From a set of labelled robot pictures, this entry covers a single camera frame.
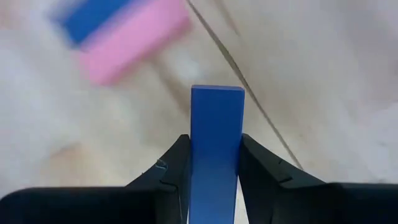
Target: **floor seam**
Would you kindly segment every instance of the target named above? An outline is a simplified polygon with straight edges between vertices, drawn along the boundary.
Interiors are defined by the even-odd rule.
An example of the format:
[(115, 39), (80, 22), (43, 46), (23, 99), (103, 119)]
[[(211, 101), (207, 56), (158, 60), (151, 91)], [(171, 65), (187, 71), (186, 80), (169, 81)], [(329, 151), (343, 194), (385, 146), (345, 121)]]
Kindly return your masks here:
[(218, 49), (220, 50), (221, 54), (223, 55), (223, 57), (225, 58), (225, 60), (228, 62), (229, 66), (232, 68), (232, 70), (234, 71), (235, 75), (239, 78), (239, 80), (241, 81), (241, 83), (243, 84), (243, 87), (245, 87), (246, 91), (249, 93), (250, 97), (253, 99), (254, 103), (256, 104), (256, 106), (259, 108), (260, 112), (262, 113), (263, 117), (265, 117), (266, 121), (268, 122), (269, 126), (272, 128), (273, 132), (275, 133), (275, 135), (277, 136), (278, 140), (280, 141), (280, 143), (282, 143), (283, 147), (286, 149), (287, 153), (289, 154), (290, 158), (295, 162), (295, 165), (301, 169), (303, 169), (303, 166), (301, 165), (301, 163), (299, 162), (299, 160), (297, 159), (297, 157), (294, 155), (294, 153), (292, 152), (292, 150), (290, 149), (289, 145), (287, 144), (287, 142), (285, 141), (285, 139), (282, 137), (281, 133), (279, 132), (279, 130), (276, 128), (276, 126), (274, 125), (274, 123), (271, 121), (270, 117), (268, 116), (268, 114), (266, 113), (266, 111), (264, 110), (264, 108), (261, 106), (259, 100), (256, 98), (255, 94), (253, 93), (251, 87), (249, 86), (249, 83), (246, 81), (246, 79), (244, 78), (244, 75), (242, 73), (242, 71), (240, 70), (238, 64), (235, 62), (234, 58), (231, 56), (231, 54), (229, 53), (228, 49), (225, 47), (225, 45), (220, 41), (220, 39), (217, 37), (217, 35), (215, 34), (215, 32), (211, 29), (211, 27), (209, 26), (209, 24), (206, 22), (206, 20), (203, 18), (203, 16), (199, 13), (199, 11), (196, 9), (196, 7), (192, 4), (192, 2), (188, 1), (189, 6), (191, 7), (191, 9), (193, 10), (193, 12), (195, 13), (195, 15), (197, 16), (197, 18), (199, 19), (199, 21), (201, 22), (201, 24), (204, 26), (204, 28), (206, 29), (207, 33), (209, 34), (209, 36), (213, 39), (213, 41), (215, 42), (215, 44), (217, 45)]

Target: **floor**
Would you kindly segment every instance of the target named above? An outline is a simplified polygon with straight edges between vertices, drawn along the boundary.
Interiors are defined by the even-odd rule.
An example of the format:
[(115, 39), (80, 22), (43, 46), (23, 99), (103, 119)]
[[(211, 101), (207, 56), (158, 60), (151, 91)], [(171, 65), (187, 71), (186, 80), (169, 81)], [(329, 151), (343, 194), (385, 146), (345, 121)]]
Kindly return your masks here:
[(53, 0), (1, 4), (0, 195), (128, 183), (189, 133), (192, 84), (243, 86), (244, 132), (320, 179), (398, 182), (394, 1), (191, 0), (186, 35), (103, 87)]

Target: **dark line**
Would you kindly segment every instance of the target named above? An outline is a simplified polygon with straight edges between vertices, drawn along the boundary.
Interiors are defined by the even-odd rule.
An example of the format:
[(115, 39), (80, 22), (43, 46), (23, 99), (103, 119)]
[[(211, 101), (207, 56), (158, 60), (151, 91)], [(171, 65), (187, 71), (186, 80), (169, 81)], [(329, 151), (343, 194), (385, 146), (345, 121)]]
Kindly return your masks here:
[(291, 180), (293, 180), (293, 178), (288, 177), (288, 178), (286, 178), (286, 179), (280, 180), (280, 181), (279, 181), (279, 184), (283, 184), (283, 183), (286, 183), (286, 182), (291, 181)]
[(271, 217), (269, 217), (269, 222), (268, 223), (272, 223), (272, 221), (274, 220), (274, 213), (275, 213), (274, 208), (272, 208)]
[(240, 70), (240, 68), (238, 67), (238, 64), (236, 64), (234, 58), (231, 56), (231, 54), (228, 52), (228, 49), (224, 46), (224, 44), (220, 41), (220, 39), (217, 37), (217, 35), (214, 33), (214, 31), (210, 28), (210, 26), (208, 25), (208, 23), (206, 22), (206, 20), (203, 18), (203, 16), (201, 16), (201, 14), (199, 13), (199, 11), (196, 9), (196, 7), (192, 4), (191, 1), (188, 1), (189, 6), (191, 7), (191, 9), (193, 10), (193, 12), (195, 13), (195, 15), (197, 16), (197, 18), (199, 19), (199, 21), (202, 23), (202, 25), (205, 27), (207, 33), (210, 35), (210, 37), (213, 39), (213, 41), (216, 43), (218, 49), (220, 50), (220, 52), (223, 54), (225, 60), (229, 63), (229, 66), (231, 66), (232, 70), (234, 70), (235, 75), (239, 78), (239, 80), (242, 82), (243, 86), (245, 87), (245, 89), (248, 91), (250, 97), (253, 99), (254, 103), (256, 104), (256, 106), (260, 109), (260, 112), (262, 113), (262, 115), (266, 118), (268, 124), (271, 126), (272, 130), (275, 132), (277, 138), (279, 139), (279, 141), (282, 143), (282, 145), (286, 148), (287, 153), (289, 154), (289, 156), (292, 158), (292, 160), (296, 163), (297, 167), (301, 170), (303, 169), (303, 166), (301, 165), (301, 163), (299, 162), (299, 160), (296, 158), (296, 156), (294, 155), (294, 153), (292, 152), (292, 150), (290, 150), (289, 145), (286, 143), (285, 139), (283, 139), (282, 135), (280, 134), (279, 130), (275, 127), (274, 123), (271, 121), (271, 119), (269, 118), (268, 114), (266, 113), (266, 111), (262, 108), (262, 106), (260, 105), (260, 102), (258, 101), (258, 99), (256, 98), (256, 96), (254, 95), (253, 91), (251, 90), (248, 82), (246, 81), (246, 79), (244, 78), (244, 75), (242, 74), (242, 71)]

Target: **blue rectangular block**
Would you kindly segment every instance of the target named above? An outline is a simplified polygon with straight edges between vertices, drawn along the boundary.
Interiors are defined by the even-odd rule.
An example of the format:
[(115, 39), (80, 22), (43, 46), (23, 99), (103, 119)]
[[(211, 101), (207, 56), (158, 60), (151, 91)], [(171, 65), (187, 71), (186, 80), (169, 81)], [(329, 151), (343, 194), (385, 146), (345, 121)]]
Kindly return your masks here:
[(68, 33), (69, 38), (75, 44), (80, 45), (122, 7), (140, 1), (152, 0), (85, 0), (60, 23)]
[(244, 90), (192, 86), (191, 224), (232, 224), (242, 138)]

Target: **pink and blue block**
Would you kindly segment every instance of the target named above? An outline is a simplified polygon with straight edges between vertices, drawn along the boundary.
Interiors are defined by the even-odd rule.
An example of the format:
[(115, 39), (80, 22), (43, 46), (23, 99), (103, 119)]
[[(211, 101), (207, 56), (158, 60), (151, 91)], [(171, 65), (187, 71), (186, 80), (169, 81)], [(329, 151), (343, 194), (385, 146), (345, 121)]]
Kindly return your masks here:
[(182, 0), (86, 0), (58, 22), (88, 78), (99, 84), (117, 80), (190, 24)]

